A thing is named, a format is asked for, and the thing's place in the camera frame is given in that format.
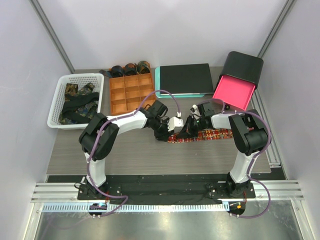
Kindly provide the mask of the multicoloured plaid tie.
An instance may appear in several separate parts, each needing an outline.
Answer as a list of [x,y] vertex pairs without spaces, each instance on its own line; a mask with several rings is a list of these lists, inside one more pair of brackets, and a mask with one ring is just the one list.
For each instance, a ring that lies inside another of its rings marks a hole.
[[233,138],[233,133],[230,129],[206,129],[198,132],[198,136],[178,138],[177,133],[171,135],[167,142],[171,144],[176,143],[189,143],[189,142],[200,142],[200,141],[211,141],[211,140],[223,140]]

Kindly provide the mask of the black pink drawer cabinet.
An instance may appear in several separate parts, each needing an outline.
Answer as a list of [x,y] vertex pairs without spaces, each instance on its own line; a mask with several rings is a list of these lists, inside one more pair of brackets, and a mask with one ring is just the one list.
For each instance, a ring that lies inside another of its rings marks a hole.
[[238,51],[229,52],[213,98],[222,100],[231,109],[245,111],[258,88],[263,65],[262,58]]

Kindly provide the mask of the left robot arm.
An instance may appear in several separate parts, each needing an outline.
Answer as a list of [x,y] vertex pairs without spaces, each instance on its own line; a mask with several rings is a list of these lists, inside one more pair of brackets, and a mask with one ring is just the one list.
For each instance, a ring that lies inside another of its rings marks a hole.
[[166,142],[174,134],[169,129],[169,119],[164,116],[168,108],[156,100],[148,107],[116,116],[106,116],[97,113],[79,136],[81,149],[87,161],[86,179],[91,185],[89,194],[100,200],[107,192],[105,163],[117,136],[138,129],[150,128],[158,141]]

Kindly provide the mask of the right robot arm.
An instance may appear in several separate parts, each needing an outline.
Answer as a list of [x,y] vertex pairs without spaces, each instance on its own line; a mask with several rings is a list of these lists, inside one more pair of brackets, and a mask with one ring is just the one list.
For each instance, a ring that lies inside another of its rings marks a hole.
[[224,185],[226,194],[236,198],[249,188],[252,168],[271,143],[270,129],[256,110],[216,113],[208,101],[193,105],[176,139],[198,138],[201,131],[222,129],[232,132],[237,148],[234,165]]

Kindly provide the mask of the orange compartment tray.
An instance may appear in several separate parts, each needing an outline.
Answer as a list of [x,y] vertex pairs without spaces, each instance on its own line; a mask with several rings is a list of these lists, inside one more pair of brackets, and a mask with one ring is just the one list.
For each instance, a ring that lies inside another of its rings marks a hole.
[[151,73],[111,78],[110,114],[115,116],[136,110],[144,98],[154,90]]

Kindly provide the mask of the black notebook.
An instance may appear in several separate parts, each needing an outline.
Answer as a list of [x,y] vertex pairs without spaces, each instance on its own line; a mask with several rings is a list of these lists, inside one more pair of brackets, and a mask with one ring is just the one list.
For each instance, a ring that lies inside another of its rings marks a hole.
[[209,64],[160,66],[160,90],[171,94],[212,94],[214,87]]

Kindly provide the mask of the teal tray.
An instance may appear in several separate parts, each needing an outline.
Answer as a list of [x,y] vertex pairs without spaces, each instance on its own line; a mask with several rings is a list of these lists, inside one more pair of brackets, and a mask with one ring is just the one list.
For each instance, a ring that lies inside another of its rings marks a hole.
[[[154,87],[155,90],[160,90],[160,83],[161,83],[161,70],[160,70],[160,66],[156,67],[154,70]],[[155,93],[157,98],[160,99],[167,99],[167,98],[171,98],[171,96],[169,94],[164,94],[164,93],[160,93],[160,92],[156,92]],[[188,93],[188,94],[173,94],[173,96],[175,98],[202,98],[205,95],[204,94],[199,94],[199,93]]]

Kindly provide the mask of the rolled brown floral tie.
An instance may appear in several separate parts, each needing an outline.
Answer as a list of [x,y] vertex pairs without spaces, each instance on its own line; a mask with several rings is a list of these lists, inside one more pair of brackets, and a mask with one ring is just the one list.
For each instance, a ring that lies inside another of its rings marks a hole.
[[123,70],[125,76],[134,76],[137,74],[137,65],[135,63],[128,63],[124,66]]

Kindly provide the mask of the dark floral tie in basket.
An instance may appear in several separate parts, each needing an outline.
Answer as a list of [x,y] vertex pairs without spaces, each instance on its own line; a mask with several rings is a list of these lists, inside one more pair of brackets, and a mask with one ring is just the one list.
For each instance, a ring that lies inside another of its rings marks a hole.
[[99,93],[91,82],[79,88],[78,84],[67,83],[64,104],[58,121],[62,125],[88,124],[97,113]]

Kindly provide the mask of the white perforated plastic basket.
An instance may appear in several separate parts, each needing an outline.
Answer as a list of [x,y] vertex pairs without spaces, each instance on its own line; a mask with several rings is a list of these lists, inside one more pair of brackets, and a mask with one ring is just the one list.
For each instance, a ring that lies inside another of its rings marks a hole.
[[100,73],[69,74],[57,82],[47,119],[48,127],[85,129],[101,111],[104,76]]

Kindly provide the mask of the black tie in basket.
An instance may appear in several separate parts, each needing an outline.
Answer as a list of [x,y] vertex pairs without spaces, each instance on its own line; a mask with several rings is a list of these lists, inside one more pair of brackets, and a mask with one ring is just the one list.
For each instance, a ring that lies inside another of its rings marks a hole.
[[88,124],[97,113],[99,93],[68,97],[69,101],[63,104],[59,122],[62,125]]

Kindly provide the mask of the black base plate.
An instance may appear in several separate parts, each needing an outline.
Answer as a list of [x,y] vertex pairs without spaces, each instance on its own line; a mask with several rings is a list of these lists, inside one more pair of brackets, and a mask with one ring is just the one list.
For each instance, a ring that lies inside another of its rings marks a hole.
[[222,199],[251,200],[257,196],[252,182],[233,189],[226,174],[108,175],[97,191],[83,175],[50,175],[49,183],[72,183],[78,200],[101,200],[128,205],[207,205]]

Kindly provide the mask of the aluminium rail frame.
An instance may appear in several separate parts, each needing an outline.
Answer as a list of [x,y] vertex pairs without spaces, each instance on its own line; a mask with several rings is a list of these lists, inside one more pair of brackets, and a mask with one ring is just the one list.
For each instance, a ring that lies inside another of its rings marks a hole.
[[[267,187],[272,200],[298,201],[304,199],[296,180],[266,180],[262,183]],[[32,203],[76,202],[78,200],[78,190],[72,182],[37,183],[31,197]]]

